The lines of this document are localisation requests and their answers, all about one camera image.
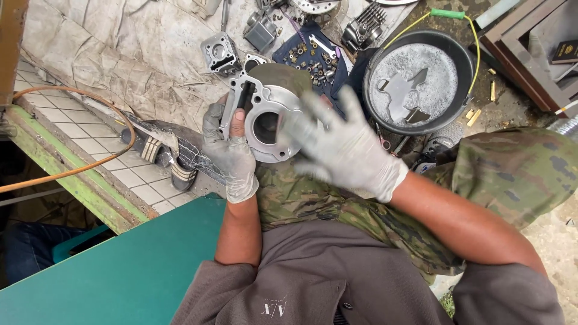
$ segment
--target dirty glove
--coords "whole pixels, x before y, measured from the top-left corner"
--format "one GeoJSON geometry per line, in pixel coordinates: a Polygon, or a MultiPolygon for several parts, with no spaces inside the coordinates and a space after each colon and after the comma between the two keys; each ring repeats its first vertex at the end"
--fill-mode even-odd
{"type": "Polygon", "coordinates": [[[393,191],[405,178],[407,166],[383,150],[349,86],[342,88],[339,99],[347,121],[317,95],[305,93],[301,98],[304,110],[327,125],[329,131],[317,128],[311,119],[300,113],[282,117],[280,140],[296,141],[312,159],[295,164],[295,171],[339,187],[364,189],[380,202],[389,202],[393,191]]]}
{"type": "Polygon", "coordinates": [[[231,120],[229,140],[219,131],[219,119],[225,105],[215,103],[203,117],[203,150],[223,173],[227,181],[227,201],[240,203],[252,197],[259,181],[255,176],[255,157],[247,144],[244,131],[245,112],[237,109],[231,120]]]}

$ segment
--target blue jeans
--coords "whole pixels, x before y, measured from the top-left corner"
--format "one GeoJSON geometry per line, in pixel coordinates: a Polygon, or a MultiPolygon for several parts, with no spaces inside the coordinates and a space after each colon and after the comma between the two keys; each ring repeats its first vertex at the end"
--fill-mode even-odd
{"type": "MultiPolygon", "coordinates": [[[[87,230],[43,224],[21,222],[11,225],[3,235],[6,263],[6,276],[12,285],[54,265],[52,248],[59,243],[84,234],[87,230]]],[[[100,243],[98,237],[82,243],[76,252],[88,249],[100,243]]]]}

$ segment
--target orange hose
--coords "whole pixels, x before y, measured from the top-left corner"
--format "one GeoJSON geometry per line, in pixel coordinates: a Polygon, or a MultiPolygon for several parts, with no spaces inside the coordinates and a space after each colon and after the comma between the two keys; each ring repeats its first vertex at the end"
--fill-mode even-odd
{"type": "Polygon", "coordinates": [[[120,115],[120,117],[123,118],[123,120],[126,122],[126,125],[128,126],[128,129],[131,131],[131,141],[128,144],[127,147],[125,147],[123,150],[120,150],[119,152],[115,153],[112,156],[106,157],[102,160],[99,160],[97,162],[94,162],[90,165],[86,165],[80,168],[76,168],[73,169],[71,171],[68,172],[63,172],[63,173],[59,173],[56,175],[50,175],[50,176],[46,176],[46,177],[41,177],[41,178],[36,178],[36,179],[31,179],[31,180],[25,180],[24,182],[20,182],[20,183],[16,183],[16,184],[10,184],[10,185],[5,185],[5,186],[0,186],[0,193],[4,193],[4,192],[8,192],[8,191],[13,191],[13,190],[18,190],[18,189],[22,189],[24,187],[28,187],[28,186],[32,186],[32,185],[37,185],[37,184],[42,184],[42,183],[46,183],[46,182],[50,182],[51,180],[57,180],[63,177],[67,177],[67,176],[71,176],[71,175],[75,175],[78,173],[82,173],[84,171],[88,171],[89,169],[92,169],[96,166],[100,166],[108,161],[111,161],[112,159],[117,158],[118,156],[122,155],[123,153],[127,152],[132,145],[135,143],[135,139],[136,139],[136,135],[135,135],[135,129],[132,126],[132,123],[128,120],[128,118],[126,116],[124,116],[124,114],[122,114],[120,112],[119,109],[117,109],[116,107],[114,107],[114,105],[112,105],[109,101],[107,101],[106,99],[93,94],[93,93],[89,93],[88,91],[84,91],[84,90],[79,90],[79,89],[75,89],[75,88],[70,88],[70,87],[64,87],[64,86],[42,86],[42,87],[34,87],[34,88],[29,88],[29,89],[25,89],[23,91],[19,91],[17,93],[15,93],[14,95],[14,99],[17,99],[18,97],[27,94],[27,93],[31,93],[33,91],[38,91],[38,90],[67,90],[67,91],[73,91],[74,93],[79,93],[79,94],[83,94],[87,97],[90,97],[96,101],[99,101],[103,104],[105,104],[106,106],[108,106],[109,108],[111,108],[113,111],[115,111],[118,115],[120,115]]]}

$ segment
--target sneaker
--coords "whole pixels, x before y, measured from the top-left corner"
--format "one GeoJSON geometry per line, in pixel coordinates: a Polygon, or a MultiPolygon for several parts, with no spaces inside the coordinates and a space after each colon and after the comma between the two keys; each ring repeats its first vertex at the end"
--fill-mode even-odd
{"type": "Polygon", "coordinates": [[[453,121],[442,129],[435,131],[429,137],[428,143],[420,154],[420,158],[412,165],[411,170],[423,173],[436,166],[436,156],[450,150],[464,137],[464,126],[453,121]]]}

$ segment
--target teal table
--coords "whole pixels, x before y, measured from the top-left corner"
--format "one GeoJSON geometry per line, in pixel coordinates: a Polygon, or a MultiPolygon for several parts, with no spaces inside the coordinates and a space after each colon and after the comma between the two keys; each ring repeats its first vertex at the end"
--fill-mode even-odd
{"type": "Polygon", "coordinates": [[[168,324],[213,259],[225,202],[198,198],[3,289],[0,324],[168,324]]]}

